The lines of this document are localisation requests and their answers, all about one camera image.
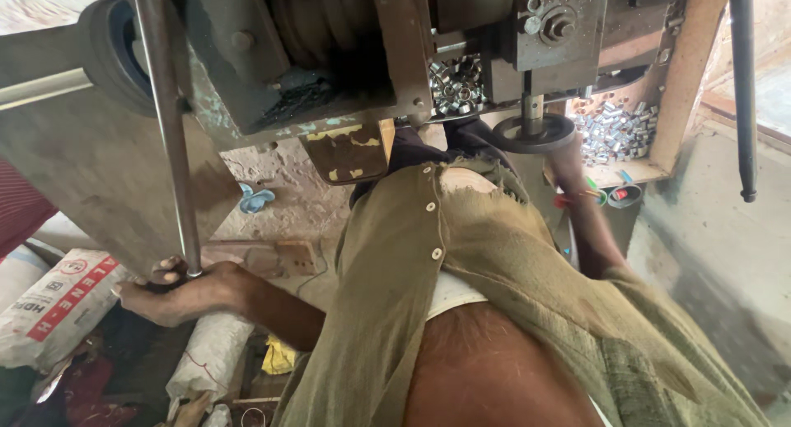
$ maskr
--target olive kurta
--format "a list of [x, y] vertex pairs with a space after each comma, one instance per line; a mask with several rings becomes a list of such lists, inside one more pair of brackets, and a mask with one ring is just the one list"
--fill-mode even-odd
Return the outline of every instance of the olive kurta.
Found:
[[444, 167], [427, 163], [391, 174], [354, 205], [336, 253], [339, 289], [273, 425], [401, 426], [440, 268], [549, 345], [615, 427], [769, 424], [665, 293], [627, 270], [583, 276], [507, 169], [454, 166], [500, 189], [443, 193]]

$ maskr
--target yellow paint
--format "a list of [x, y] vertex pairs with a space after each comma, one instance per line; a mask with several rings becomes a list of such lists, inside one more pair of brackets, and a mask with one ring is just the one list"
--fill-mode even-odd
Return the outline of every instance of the yellow paint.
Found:
[[360, 143], [357, 139], [351, 138], [351, 144], [355, 146], [379, 146], [381, 143], [376, 138], [369, 139], [368, 143]]
[[341, 135], [349, 135], [351, 132], [360, 129], [362, 129], [362, 124], [352, 125], [341, 129], [320, 131], [319, 133], [313, 133], [311, 135], [308, 135], [308, 141], [316, 141], [317, 139], [322, 139], [325, 136], [329, 136], [330, 138], [335, 138]]

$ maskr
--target man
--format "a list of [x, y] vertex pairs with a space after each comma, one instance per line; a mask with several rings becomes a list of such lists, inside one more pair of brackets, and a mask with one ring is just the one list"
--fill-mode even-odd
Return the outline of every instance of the man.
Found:
[[[122, 284], [122, 304], [169, 326], [234, 311], [302, 352], [273, 425], [768, 425], [690, 317], [629, 270], [579, 141], [548, 159], [580, 272], [482, 126], [447, 124], [448, 152], [397, 132], [390, 175], [352, 196], [326, 314], [229, 262], [163, 295]], [[158, 268], [172, 283], [183, 262]]]

